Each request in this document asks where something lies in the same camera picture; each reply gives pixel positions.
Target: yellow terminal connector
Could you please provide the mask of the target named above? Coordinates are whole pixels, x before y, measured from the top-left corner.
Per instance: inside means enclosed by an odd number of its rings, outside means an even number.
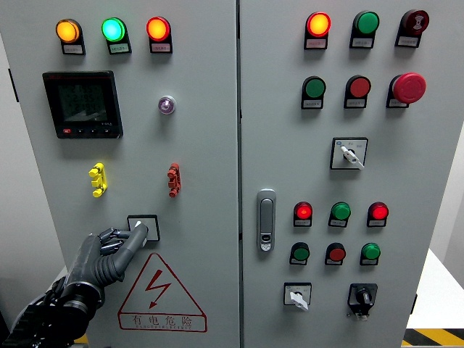
[[[92,193],[95,198],[100,197],[108,188],[107,176],[103,163],[97,163],[89,170],[88,176],[92,178],[92,187],[96,187]]]

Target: yellow and black hazard stripe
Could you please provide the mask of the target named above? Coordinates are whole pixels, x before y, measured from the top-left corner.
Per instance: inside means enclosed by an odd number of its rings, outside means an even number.
[[[402,347],[464,347],[464,328],[407,328]]]

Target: gray metal panel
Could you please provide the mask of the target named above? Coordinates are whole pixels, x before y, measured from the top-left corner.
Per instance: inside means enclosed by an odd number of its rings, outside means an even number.
[[[394,48],[406,11],[431,18],[418,49]],[[380,16],[372,50],[349,50],[355,15]],[[461,1],[241,1],[241,110],[245,347],[399,347],[413,304],[463,121],[464,39]],[[332,19],[326,51],[303,51],[305,21],[316,11]],[[416,71],[426,95],[409,109],[386,109],[387,89]],[[343,109],[353,75],[372,83],[366,109]],[[300,109],[305,78],[318,75],[327,92],[321,111]],[[333,137],[369,139],[362,172],[330,171]],[[256,247],[256,194],[273,189],[279,204],[274,250]],[[294,205],[308,201],[313,226],[293,228]],[[347,228],[327,226],[331,206],[352,207]],[[390,209],[385,228],[366,228],[370,204]],[[308,266],[289,265],[293,243],[308,243]],[[326,247],[341,242],[341,267],[325,266]],[[361,267],[360,250],[379,244],[376,267]],[[312,283],[309,312],[283,306],[283,283]],[[351,283],[377,283],[367,322],[347,318]]]
[[[157,15],[170,21],[172,56],[149,53],[145,25]],[[100,27],[112,16],[127,25],[132,54],[108,55]],[[63,18],[82,26],[85,57],[61,53],[54,29]],[[0,23],[67,265],[87,234],[124,228],[127,215],[159,216],[161,242],[137,254],[125,281],[107,289],[89,328],[93,347],[237,347],[235,1],[2,1]],[[122,139],[56,137],[41,74],[60,70],[114,71]],[[171,116],[157,111],[165,94],[177,101]],[[105,164],[109,181],[100,199],[87,174],[96,162]],[[166,176],[172,162],[181,166],[183,184],[175,199]],[[206,313],[207,333],[119,329],[117,311],[153,251]]]

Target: yellow indicator light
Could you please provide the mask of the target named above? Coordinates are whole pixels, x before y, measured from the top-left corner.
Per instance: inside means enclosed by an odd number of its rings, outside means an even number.
[[[307,20],[307,31],[317,38],[327,35],[331,28],[331,18],[324,12],[316,12]]]
[[[56,32],[59,39],[66,44],[76,42],[80,36],[78,24],[74,20],[60,20]]]
[[[170,34],[170,26],[163,17],[153,17],[146,24],[146,32],[154,41],[164,41]]]

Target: green push button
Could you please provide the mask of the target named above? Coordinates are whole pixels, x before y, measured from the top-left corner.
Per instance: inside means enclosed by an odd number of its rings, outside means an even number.
[[[356,28],[360,33],[368,35],[377,30],[379,19],[375,12],[361,12],[357,17]]]
[[[310,256],[310,251],[305,248],[298,248],[294,251],[293,256],[298,261],[305,261]]]
[[[326,91],[326,84],[320,78],[313,78],[307,82],[305,90],[310,98],[319,98]]]
[[[351,209],[345,202],[339,202],[332,207],[332,215],[337,220],[345,220],[351,215]]]
[[[361,253],[368,260],[377,260],[380,256],[380,248],[376,243],[369,243],[362,247]]]

